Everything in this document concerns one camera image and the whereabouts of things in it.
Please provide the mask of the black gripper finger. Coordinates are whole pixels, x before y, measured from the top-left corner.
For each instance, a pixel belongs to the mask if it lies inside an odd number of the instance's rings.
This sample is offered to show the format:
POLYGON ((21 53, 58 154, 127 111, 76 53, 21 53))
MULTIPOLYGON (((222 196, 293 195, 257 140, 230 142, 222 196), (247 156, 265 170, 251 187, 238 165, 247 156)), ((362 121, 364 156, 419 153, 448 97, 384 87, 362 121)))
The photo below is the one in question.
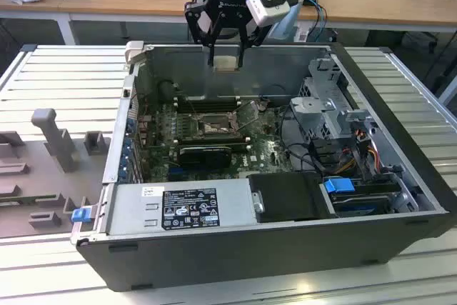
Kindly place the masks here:
POLYGON ((253 46, 260 46, 262 45, 263 41, 267 37, 268 34, 268 26, 259 27, 256 26, 254 31, 248 35, 247 34, 247 24, 249 20, 246 16, 241 14, 237 15, 236 24, 238 28, 238 33, 240 36, 240 44, 239 44, 239 54, 238 54, 238 65, 237 67, 240 69, 243 66, 243 56, 245 50, 253 47, 253 46))
POLYGON ((214 65, 216 40, 222 31, 225 13, 218 0, 187 2, 184 16, 195 44, 209 48, 208 65, 214 65))

